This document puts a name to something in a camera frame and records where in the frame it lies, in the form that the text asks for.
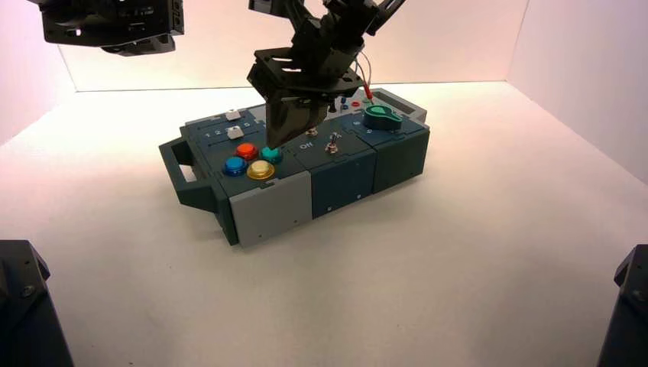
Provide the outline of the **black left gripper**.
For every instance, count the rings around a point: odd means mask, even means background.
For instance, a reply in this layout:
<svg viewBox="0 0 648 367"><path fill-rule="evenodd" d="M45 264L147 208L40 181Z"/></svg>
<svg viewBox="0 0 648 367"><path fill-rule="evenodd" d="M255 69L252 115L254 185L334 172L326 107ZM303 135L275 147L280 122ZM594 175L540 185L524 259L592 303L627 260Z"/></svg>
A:
<svg viewBox="0 0 648 367"><path fill-rule="evenodd" d="M182 1L34 1L44 40L119 56L165 54L184 34Z"/></svg>

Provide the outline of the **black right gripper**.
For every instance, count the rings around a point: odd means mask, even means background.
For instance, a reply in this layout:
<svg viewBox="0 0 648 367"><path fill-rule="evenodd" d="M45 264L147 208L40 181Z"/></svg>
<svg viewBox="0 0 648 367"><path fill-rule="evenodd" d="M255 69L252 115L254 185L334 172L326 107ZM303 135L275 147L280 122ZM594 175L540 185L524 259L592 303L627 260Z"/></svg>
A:
<svg viewBox="0 0 648 367"><path fill-rule="evenodd" d="M271 15L290 21L291 45L256 50L248 82L267 102L266 144L277 148L299 135L317 136L318 126L328 115L327 102L352 96L364 86L352 64L365 46L366 14ZM304 105L303 99L310 102Z"/></svg>

